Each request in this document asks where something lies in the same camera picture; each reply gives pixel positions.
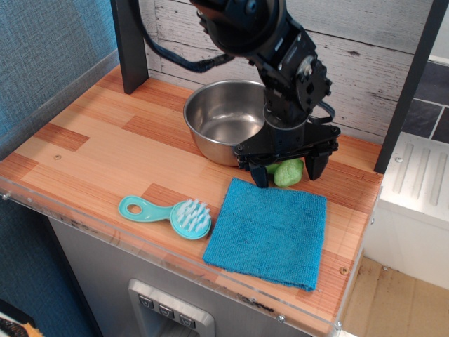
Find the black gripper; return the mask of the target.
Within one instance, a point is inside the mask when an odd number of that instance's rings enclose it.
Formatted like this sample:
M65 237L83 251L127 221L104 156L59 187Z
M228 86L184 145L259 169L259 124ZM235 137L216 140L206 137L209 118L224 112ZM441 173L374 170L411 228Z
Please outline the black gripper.
M239 168L250 169L259 188L269 187L267 168L288 159L305 158L310 180L317 180L325 170L329 156L338 149L340 129L336 126L305 123L297 128L275 128L268 123L254 136L239 143L234 150Z

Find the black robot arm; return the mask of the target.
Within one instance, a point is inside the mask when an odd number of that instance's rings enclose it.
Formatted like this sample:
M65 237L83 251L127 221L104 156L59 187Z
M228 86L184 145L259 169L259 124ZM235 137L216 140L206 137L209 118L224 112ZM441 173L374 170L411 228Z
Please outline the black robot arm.
M258 187L266 167L303 158L311 180L320 178L338 149L334 109L324 102L331 80L305 29L284 1L193 1L201 25L223 52L256 66L264 84L264 125L238 144L239 167Z

